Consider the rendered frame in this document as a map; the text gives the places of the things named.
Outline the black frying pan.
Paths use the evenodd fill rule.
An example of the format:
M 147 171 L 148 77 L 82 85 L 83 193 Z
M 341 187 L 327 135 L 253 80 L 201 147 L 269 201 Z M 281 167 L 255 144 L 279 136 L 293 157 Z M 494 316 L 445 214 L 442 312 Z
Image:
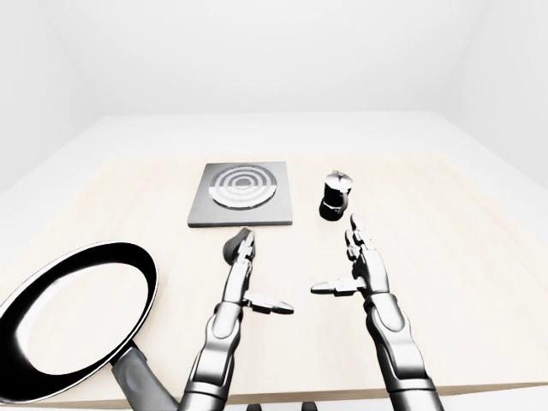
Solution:
M 57 375 L 40 371 L 16 336 L 24 317 L 56 281 L 107 264 L 131 266 L 146 280 L 146 301 L 134 326 L 110 352 L 88 366 Z M 124 241 L 81 247 L 35 272 L 0 304 L 0 403 L 28 404 L 51 398 L 110 364 L 133 411 L 176 411 L 177 400 L 159 382 L 133 341 L 152 310 L 157 290 L 158 271 L 152 256 L 144 248 Z

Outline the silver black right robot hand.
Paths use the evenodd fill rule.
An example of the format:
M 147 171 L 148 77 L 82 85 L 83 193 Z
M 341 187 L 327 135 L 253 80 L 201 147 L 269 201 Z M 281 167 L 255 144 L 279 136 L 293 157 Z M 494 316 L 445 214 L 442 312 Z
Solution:
M 345 243 L 348 260 L 352 263 L 352 277 L 315 284 L 310 289 L 312 294 L 343 297 L 360 292 L 367 298 L 369 295 L 390 292 L 384 261 L 356 212 L 350 216 L 350 226 L 345 231 Z

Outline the round black stove knob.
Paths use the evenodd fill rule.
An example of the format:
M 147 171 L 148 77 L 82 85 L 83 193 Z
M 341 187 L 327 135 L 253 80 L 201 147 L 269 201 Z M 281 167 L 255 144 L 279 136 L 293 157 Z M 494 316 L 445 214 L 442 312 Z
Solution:
M 245 249 L 252 243 L 252 231 L 248 228 L 241 230 L 232 238 L 227 240 L 223 246 L 223 259 L 233 265 L 240 255 L 245 254 Z

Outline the flat dark stove plate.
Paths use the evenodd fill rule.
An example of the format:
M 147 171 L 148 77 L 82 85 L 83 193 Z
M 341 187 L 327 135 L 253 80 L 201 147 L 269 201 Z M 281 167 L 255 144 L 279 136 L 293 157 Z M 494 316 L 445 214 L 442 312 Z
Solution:
M 188 215 L 190 228 L 292 223 L 285 162 L 207 164 Z

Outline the black silver moka pot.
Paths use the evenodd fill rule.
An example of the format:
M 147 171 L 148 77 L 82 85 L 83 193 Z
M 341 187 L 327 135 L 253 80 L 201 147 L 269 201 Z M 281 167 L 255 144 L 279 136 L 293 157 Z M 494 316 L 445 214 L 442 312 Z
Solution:
M 324 196 L 319 205 L 319 214 L 323 219 L 338 221 L 343 216 L 353 185 L 352 178 L 338 170 L 333 170 L 325 178 Z

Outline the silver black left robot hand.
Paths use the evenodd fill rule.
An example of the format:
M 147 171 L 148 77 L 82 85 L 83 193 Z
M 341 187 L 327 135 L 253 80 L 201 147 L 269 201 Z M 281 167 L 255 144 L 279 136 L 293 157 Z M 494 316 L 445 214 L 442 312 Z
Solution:
M 293 314 L 295 310 L 290 304 L 249 291 L 254 257 L 255 236 L 252 232 L 252 243 L 245 249 L 245 254 L 240 255 L 233 265 L 228 264 L 230 270 L 224 286 L 222 301 L 235 303 L 241 307 L 250 307 L 258 313 Z

